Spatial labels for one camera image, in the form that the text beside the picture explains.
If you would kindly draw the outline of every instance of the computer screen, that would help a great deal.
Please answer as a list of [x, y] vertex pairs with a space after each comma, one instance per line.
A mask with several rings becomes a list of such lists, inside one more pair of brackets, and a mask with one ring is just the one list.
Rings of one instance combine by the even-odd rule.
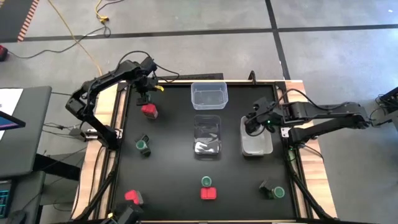
[[0, 111], [0, 131], [23, 127], [25, 122]]

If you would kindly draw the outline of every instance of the black tabletop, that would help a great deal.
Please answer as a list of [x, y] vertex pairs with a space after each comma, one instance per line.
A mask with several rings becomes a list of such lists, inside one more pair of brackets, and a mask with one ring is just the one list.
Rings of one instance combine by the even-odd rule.
[[[190, 98], [190, 85], [165, 87], [151, 94], [159, 111], [147, 119], [129, 99], [123, 144], [115, 188], [114, 205], [124, 193], [138, 190], [144, 199], [144, 220], [275, 220], [295, 217], [290, 180], [283, 161], [280, 136], [272, 134], [274, 152], [264, 157], [243, 157], [239, 125], [242, 116], [263, 96], [273, 99], [270, 85], [228, 86], [229, 101], [223, 110], [197, 111]], [[221, 118], [221, 153], [217, 159], [202, 160], [193, 151], [193, 119], [196, 114]], [[142, 157], [135, 139], [149, 138], [152, 154]], [[210, 176], [217, 199], [200, 198], [201, 178]], [[282, 199], [268, 200], [260, 193], [261, 182], [271, 178], [283, 187]]]
[[51, 87], [25, 88], [12, 114], [26, 127], [5, 131], [0, 140], [0, 178], [32, 172]]
[[[13, 182], [15, 189], [9, 214], [25, 207], [25, 223], [35, 223], [44, 179], [44, 172], [33, 172], [16, 178]], [[0, 219], [0, 224], [3, 223], [7, 223], [7, 218]]]

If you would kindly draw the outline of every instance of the red block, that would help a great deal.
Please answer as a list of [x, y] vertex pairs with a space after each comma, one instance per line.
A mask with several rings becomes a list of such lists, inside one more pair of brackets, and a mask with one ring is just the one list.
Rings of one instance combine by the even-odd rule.
[[150, 119], [156, 119], [157, 118], [157, 115], [158, 115], [157, 109], [156, 109], [156, 106], [154, 104], [152, 104], [152, 103], [149, 103], [147, 105], [142, 106], [141, 107], [141, 111], [144, 113], [144, 115], [147, 118], [150, 118]]
[[215, 187], [202, 187], [200, 189], [200, 198], [203, 200], [214, 200], [217, 198], [217, 189]]
[[136, 205], [142, 205], [144, 201], [142, 200], [141, 193], [137, 190], [130, 190], [124, 194], [125, 200], [132, 200]]

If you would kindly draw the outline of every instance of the gray floor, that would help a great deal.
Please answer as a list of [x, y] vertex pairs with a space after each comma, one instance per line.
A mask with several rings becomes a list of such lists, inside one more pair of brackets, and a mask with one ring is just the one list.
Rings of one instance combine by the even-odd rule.
[[[94, 2], [59, 1], [55, 5], [75, 34], [100, 27]], [[398, 24], [394, 0], [272, 0], [278, 27]], [[269, 28], [263, 0], [125, 0], [102, 12], [114, 34], [200, 29]], [[66, 28], [41, 1], [28, 37], [68, 35]], [[372, 111], [374, 98], [398, 86], [398, 29], [280, 33], [292, 79], [303, 80], [318, 103], [358, 101]], [[261, 79], [283, 79], [271, 33], [140, 37], [84, 40], [101, 64], [114, 68], [130, 50], [146, 50], [157, 63], [182, 74], [223, 72], [226, 79], [246, 79], [255, 70]], [[62, 49], [70, 41], [5, 44], [14, 53]], [[142, 60], [132, 55], [131, 60]], [[0, 63], [0, 87], [50, 85], [71, 93], [96, 76], [95, 66], [75, 47], [63, 54], [30, 60], [11, 57]], [[52, 95], [47, 122], [78, 124], [65, 109], [66, 96]], [[398, 133], [391, 124], [367, 130], [340, 130], [320, 137], [326, 172], [338, 216], [342, 220], [395, 223], [398, 213]], [[64, 154], [85, 144], [43, 134], [39, 152]], [[64, 221], [51, 208], [43, 223]]]

